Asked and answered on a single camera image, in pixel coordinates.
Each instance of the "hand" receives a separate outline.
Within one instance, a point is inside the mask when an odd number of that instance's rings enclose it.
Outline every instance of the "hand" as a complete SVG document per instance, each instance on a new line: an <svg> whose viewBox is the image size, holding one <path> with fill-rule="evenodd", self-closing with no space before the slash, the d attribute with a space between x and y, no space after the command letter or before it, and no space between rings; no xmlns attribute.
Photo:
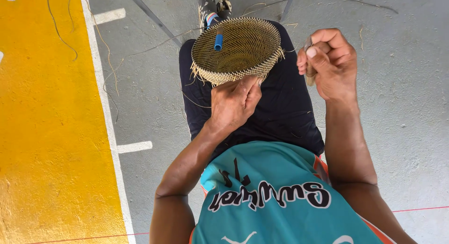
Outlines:
<svg viewBox="0 0 449 244"><path fill-rule="evenodd" d="M314 44L298 52L296 65L305 74L307 61L317 70L319 95L327 100L357 101L357 54L339 29L320 29L311 35Z"/></svg>
<svg viewBox="0 0 449 244"><path fill-rule="evenodd" d="M212 89L212 115L205 126L226 138L242 126L254 113L262 97L263 79L246 75L241 80L230 81Z"/></svg>

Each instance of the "fingernail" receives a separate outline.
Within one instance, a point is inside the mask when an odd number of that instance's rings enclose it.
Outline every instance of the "fingernail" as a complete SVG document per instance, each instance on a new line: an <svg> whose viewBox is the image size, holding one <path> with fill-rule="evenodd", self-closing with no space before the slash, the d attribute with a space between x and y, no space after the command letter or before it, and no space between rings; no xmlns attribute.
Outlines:
<svg viewBox="0 0 449 244"><path fill-rule="evenodd" d="M313 58L317 54L317 51L315 47L310 47L307 49L306 54L309 58Z"/></svg>

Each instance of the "shoe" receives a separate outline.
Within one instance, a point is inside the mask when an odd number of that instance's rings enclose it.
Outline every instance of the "shoe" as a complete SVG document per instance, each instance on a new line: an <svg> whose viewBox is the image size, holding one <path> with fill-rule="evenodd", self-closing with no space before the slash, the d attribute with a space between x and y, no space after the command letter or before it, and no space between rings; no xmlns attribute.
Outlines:
<svg viewBox="0 0 449 244"><path fill-rule="evenodd" d="M205 18L210 13L217 13L217 6L215 0L198 0L198 17L199 17L199 33L203 33L207 27Z"/></svg>
<svg viewBox="0 0 449 244"><path fill-rule="evenodd" d="M217 3L217 15L222 19L232 18L232 7L229 0L220 0Z"/></svg>

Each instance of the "teal jersey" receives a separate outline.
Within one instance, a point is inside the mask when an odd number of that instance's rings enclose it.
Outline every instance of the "teal jersey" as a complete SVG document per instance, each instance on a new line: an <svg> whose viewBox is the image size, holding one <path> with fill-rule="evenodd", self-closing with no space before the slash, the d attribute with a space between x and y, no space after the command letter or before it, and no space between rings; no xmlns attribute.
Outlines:
<svg viewBox="0 0 449 244"><path fill-rule="evenodd" d="M206 197L193 244L394 243L332 188L327 165L298 146L233 146L200 182Z"/></svg>

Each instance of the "wooden handle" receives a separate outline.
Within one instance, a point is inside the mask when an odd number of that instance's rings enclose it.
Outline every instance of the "wooden handle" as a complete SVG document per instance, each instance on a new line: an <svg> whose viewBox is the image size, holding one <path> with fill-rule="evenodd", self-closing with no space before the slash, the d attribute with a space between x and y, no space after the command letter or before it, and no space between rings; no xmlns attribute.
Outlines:
<svg viewBox="0 0 449 244"><path fill-rule="evenodd" d="M308 86L314 86L315 85L315 76L317 75L317 70L312 67L311 63L307 61L307 68L306 68L306 83Z"/></svg>

